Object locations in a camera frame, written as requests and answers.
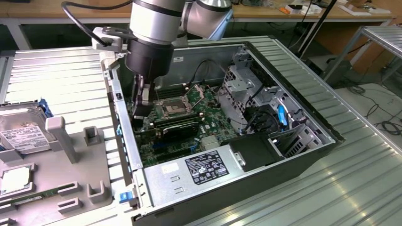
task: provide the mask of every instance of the hard drive label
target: hard drive label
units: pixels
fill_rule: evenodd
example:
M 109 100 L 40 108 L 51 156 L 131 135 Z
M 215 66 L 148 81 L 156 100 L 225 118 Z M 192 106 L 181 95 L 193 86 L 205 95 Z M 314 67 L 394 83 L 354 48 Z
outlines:
M 228 174 L 217 151 L 185 159 L 192 181 L 200 185 Z
M 5 130 L 0 134 L 17 151 L 49 145 L 39 126 Z

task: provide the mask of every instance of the hard drive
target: hard drive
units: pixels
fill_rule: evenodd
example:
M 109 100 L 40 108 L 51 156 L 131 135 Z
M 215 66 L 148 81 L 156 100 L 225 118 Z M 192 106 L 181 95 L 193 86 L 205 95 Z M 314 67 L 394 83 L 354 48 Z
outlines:
M 44 99 L 0 105 L 0 150 L 16 149 L 21 154 L 49 150 L 56 138 L 44 124 L 52 116 Z

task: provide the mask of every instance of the white label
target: white label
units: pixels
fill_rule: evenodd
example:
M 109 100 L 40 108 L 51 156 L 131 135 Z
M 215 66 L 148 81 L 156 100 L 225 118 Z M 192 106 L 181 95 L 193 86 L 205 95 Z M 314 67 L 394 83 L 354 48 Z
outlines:
M 173 58 L 173 63 L 183 62 L 183 61 L 184 61 L 184 57 L 183 56 Z
M 17 151 L 49 145 L 39 126 L 5 130 L 0 134 Z
M 18 202 L 16 202 L 16 203 L 13 203 L 13 205 L 21 205 L 22 203 L 26 203 L 26 202 L 30 202 L 30 201 L 35 201 L 35 200 L 39 200 L 39 199 L 41 199 L 43 197 L 41 196 L 35 196 L 33 198 L 29 198 L 29 199 L 25 199 L 25 200 L 22 200 L 22 201 L 18 201 Z
M 171 173 L 171 172 L 179 170 L 179 165 L 173 162 L 171 164 L 161 166 L 160 168 L 161 168 L 163 174 L 167 174 L 167 173 Z

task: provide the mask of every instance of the motherboard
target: motherboard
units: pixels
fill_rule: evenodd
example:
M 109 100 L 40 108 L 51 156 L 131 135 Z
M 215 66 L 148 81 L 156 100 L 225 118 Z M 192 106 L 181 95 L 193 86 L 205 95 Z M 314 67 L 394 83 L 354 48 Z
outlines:
M 153 101 L 143 127 L 133 128 L 144 167 L 216 148 L 238 136 L 216 100 L 217 89 L 195 84 L 183 96 Z

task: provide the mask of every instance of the sticker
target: sticker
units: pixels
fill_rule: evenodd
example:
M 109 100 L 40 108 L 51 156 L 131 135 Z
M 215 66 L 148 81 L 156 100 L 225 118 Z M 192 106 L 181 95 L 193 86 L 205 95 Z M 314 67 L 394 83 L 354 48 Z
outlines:
M 215 180 L 228 174 L 217 151 L 212 151 L 185 159 L 185 164 L 192 181 L 196 185 Z
M 171 164 L 161 166 L 160 168 L 161 168 L 163 174 L 167 174 L 167 173 L 171 173 L 171 172 L 179 170 L 179 165 L 173 162 Z
M 173 58 L 173 63 L 183 62 L 183 61 L 184 61 L 184 57 L 183 56 Z
M 26 203 L 26 202 L 32 202 L 32 201 L 39 200 L 39 199 L 41 199 L 41 198 L 43 198 L 41 196 L 35 196 L 33 198 L 21 200 L 21 201 L 18 201 L 18 202 L 14 202 L 13 205 L 14 205 L 14 206 L 21 205 L 21 204 L 24 204 L 24 203 Z
M 5 130 L 0 134 L 17 151 L 49 145 L 39 126 Z

